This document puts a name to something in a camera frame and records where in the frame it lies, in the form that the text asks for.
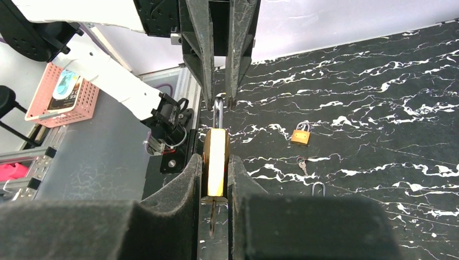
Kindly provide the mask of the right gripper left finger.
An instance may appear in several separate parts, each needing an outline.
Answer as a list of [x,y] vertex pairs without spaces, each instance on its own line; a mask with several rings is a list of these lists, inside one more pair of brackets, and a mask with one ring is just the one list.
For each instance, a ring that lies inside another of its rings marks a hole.
[[1,205],[1,259],[197,259],[202,158],[141,200]]

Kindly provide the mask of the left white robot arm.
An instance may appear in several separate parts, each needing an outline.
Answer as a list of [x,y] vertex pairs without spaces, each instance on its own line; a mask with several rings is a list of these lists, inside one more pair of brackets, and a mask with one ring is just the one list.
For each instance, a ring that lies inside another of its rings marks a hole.
[[1,1],[1,35],[21,55],[82,76],[128,108],[150,129],[147,151],[161,155],[161,173],[181,172],[194,131],[185,97],[154,89],[101,49],[82,24],[126,28],[147,36],[178,34],[186,68],[207,108],[215,102],[214,59],[226,59],[230,107],[252,62],[259,1]]

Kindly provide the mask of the brass padlock with keys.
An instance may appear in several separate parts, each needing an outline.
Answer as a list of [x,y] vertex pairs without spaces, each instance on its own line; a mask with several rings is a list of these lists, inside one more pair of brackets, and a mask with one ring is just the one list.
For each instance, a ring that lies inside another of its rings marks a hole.
[[311,127],[308,122],[300,122],[297,124],[291,136],[291,143],[307,146],[311,136],[310,129]]

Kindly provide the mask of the brass long-shackle padlock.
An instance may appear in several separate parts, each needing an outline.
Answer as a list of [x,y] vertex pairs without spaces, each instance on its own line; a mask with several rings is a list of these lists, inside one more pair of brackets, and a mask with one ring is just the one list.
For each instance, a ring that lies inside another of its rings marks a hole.
[[311,188],[311,195],[312,196],[326,196],[326,186],[324,183],[317,181],[312,184]]

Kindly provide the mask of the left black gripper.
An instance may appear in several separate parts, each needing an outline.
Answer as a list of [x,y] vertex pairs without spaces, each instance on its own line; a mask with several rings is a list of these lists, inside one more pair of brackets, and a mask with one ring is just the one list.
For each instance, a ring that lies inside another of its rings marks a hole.
[[148,36],[170,38],[180,32],[183,61],[200,85],[209,111],[214,105],[214,54],[226,56],[226,103],[235,109],[238,88],[252,62],[261,1],[133,3]]

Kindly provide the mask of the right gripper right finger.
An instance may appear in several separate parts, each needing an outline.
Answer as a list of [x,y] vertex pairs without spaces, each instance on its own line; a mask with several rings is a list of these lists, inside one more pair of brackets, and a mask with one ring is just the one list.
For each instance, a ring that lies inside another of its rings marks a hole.
[[280,196],[228,162],[229,259],[402,259],[384,210],[356,197]]

